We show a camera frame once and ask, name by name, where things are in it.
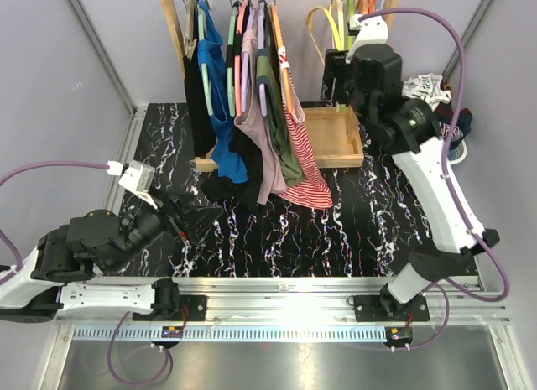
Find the yellow plastic hanger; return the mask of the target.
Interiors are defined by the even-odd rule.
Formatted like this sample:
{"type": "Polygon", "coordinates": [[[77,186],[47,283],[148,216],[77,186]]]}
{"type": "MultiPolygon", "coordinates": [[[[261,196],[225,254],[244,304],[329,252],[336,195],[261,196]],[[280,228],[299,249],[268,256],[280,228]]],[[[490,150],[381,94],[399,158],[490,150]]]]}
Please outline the yellow plastic hanger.
{"type": "Polygon", "coordinates": [[[318,55],[320,55],[321,52],[320,52],[320,47],[319,47],[319,45],[317,44],[317,42],[315,40],[315,36],[313,35],[313,27],[314,27],[315,13],[319,12],[319,11],[322,11],[322,13],[325,15],[325,17],[326,17],[326,19],[328,21],[330,31],[331,31],[331,37],[332,37],[332,46],[333,46],[334,49],[338,50],[335,47],[334,40],[333,40],[333,32],[332,32],[332,30],[335,28],[335,24],[334,24],[334,21],[332,20],[332,16],[330,15],[329,7],[325,8],[325,7],[322,7],[322,6],[316,6],[316,7],[312,8],[310,10],[310,12],[307,14],[307,17],[306,17],[306,20],[305,20],[305,24],[306,24],[306,26],[308,28],[308,33],[310,35],[310,39],[311,39],[313,45],[315,46],[315,49],[317,50],[318,55]]]}

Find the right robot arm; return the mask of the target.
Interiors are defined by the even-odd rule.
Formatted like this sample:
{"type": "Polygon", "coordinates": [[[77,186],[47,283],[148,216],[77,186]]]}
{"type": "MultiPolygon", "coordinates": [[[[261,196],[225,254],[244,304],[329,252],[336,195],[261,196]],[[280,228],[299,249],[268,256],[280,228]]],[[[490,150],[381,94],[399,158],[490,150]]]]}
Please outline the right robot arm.
{"type": "Polygon", "coordinates": [[[420,99],[403,96],[402,59],[387,44],[355,52],[329,49],[321,96],[348,105],[369,137],[402,170],[428,219],[434,248],[412,250],[397,276],[384,285],[376,306],[389,320],[408,314],[432,283],[461,273],[474,257],[494,247],[498,232],[471,213],[451,169],[437,117],[420,99]]]}

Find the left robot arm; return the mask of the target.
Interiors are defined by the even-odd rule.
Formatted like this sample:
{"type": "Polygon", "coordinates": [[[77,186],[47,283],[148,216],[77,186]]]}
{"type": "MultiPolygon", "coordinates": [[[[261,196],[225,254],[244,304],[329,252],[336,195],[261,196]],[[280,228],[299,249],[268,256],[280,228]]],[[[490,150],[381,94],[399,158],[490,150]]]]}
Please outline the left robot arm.
{"type": "Polygon", "coordinates": [[[164,235],[201,244],[222,212],[193,204],[189,195],[161,193],[155,205],[143,203],[127,216],[100,209],[75,217],[43,236],[21,266],[1,268],[1,318],[44,323],[123,314],[141,321],[182,317],[187,308],[172,278],[132,285],[92,280],[97,273],[118,273],[164,235]]]}

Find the red white striped top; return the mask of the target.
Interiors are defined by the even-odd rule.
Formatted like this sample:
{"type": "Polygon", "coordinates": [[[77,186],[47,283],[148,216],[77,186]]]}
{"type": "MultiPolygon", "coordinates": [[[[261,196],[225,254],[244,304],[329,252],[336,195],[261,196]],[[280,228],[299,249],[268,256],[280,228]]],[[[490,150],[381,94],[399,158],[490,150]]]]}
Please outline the red white striped top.
{"type": "Polygon", "coordinates": [[[281,82],[283,108],[286,115],[291,146],[305,175],[305,180],[296,186],[290,186],[286,191],[280,193],[279,197],[307,208],[327,210],[333,207],[331,190],[315,160],[313,147],[305,123],[305,112],[296,95],[291,73],[290,83],[293,92],[293,111],[290,112],[286,106],[284,86],[281,82]]]}

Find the orange hanger with red top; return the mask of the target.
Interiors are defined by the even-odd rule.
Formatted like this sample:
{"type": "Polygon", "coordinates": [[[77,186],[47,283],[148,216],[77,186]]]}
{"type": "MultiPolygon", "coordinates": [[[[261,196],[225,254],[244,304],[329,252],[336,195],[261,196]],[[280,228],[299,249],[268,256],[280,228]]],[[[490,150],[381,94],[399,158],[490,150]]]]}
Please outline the orange hanger with red top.
{"type": "Polygon", "coordinates": [[[278,15],[276,3],[269,4],[274,26],[274,36],[276,39],[277,53],[279,60],[280,81],[284,86],[286,106],[290,112],[293,111],[293,92],[290,83],[289,62],[286,48],[284,46],[283,33],[278,15]]]}

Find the black white striped tank top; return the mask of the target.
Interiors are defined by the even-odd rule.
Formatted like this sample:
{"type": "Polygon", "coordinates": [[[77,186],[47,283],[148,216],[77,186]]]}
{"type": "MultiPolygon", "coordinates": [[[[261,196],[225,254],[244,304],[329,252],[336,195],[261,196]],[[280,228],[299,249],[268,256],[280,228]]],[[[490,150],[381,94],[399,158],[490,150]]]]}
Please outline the black white striped tank top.
{"type": "Polygon", "coordinates": [[[451,91],[441,87],[443,76],[433,73],[412,75],[402,86],[402,96],[409,99],[420,99],[426,102],[432,110],[441,103],[449,104],[452,99],[451,91]]]}

